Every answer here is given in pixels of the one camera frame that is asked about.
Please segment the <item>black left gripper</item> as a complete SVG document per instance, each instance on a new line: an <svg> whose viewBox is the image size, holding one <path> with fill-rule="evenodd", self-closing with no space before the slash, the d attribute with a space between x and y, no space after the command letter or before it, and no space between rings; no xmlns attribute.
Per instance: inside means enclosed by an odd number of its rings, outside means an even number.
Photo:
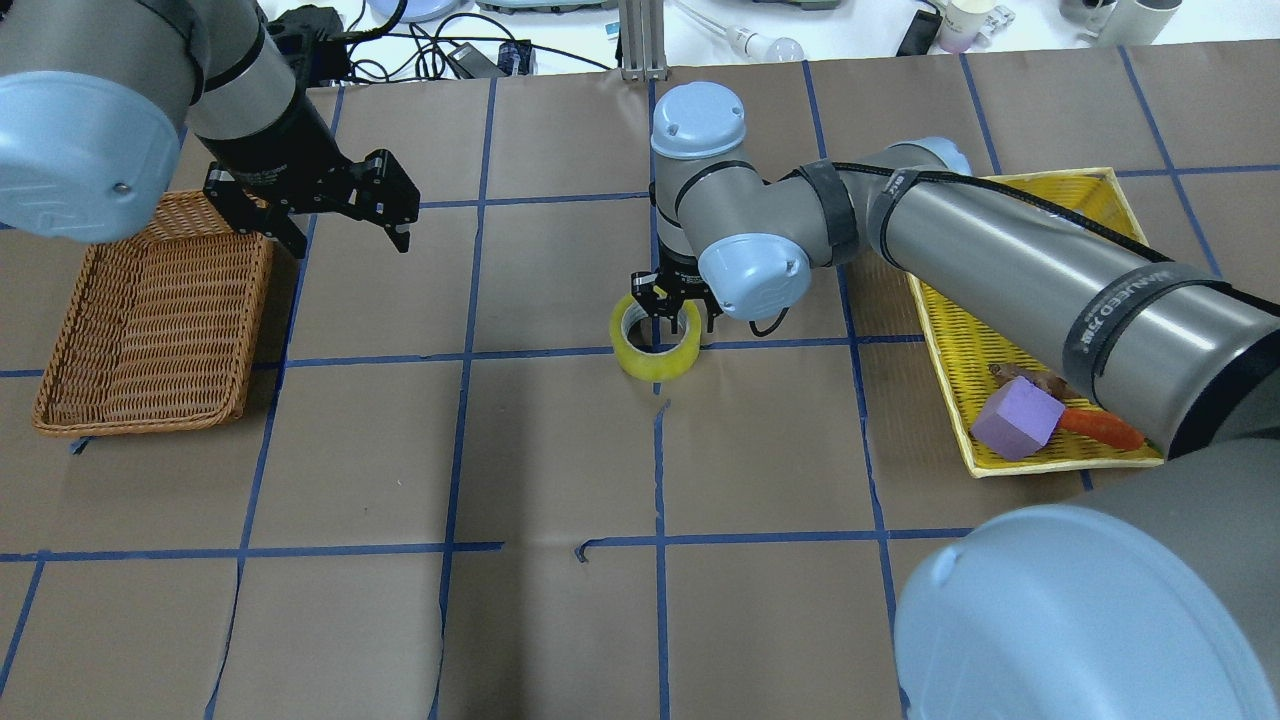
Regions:
<svg viewBox="0 0 1280 720"><path fill-rule="evenodd" d="M301 261L308 241L292 214L335 211L381 227L397 252L410 251L417 186L385 149L348 159L311 101L291 101L253 135L204 146L216 161L205 195L232 229L262 232Z"/></svg>

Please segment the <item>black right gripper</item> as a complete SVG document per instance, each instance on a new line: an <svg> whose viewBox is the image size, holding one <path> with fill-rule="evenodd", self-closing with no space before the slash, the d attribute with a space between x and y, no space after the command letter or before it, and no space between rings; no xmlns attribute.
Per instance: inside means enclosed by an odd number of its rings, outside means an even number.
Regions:
<svg viewBox="0 0 1280 720"><path fill-rule="evenodd" d="M696 259L681 252L658 252L654 270L631 274L634 347L663 351L663 325L678 329L678 351L698 351L704 332L713 333L723 310L701 277ZM698 305L704 307L703 319Z"/></svg>

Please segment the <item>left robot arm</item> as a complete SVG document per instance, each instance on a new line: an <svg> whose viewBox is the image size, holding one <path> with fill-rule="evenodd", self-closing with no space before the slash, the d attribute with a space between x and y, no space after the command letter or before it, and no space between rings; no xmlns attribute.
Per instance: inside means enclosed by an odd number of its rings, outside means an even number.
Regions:
<svg viewBox="0 0 1280 720"><path fill-rule="evenodd" d="M308 96L367 33L274 31L256 1L5 1L3 224L111 243L159 209L186 135L224 231L303 258L298 214L379 227L399 252L417 186L385 149L346 156Z"/></svg>

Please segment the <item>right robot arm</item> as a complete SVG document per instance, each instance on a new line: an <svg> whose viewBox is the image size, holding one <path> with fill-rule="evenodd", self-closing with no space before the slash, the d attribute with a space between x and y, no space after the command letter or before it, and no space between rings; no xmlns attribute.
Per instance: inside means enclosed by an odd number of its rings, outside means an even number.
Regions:
<svg viewBox="0 0 1280 720"><path fill-rule="evenodd" d="M722 85L652 118L660 261L635 299L741 322L867 249L1134 425L1164 462L993 518L896 602L910 719L1277 716L1277 306L977 178L947 138L764 182Z"/></svg>

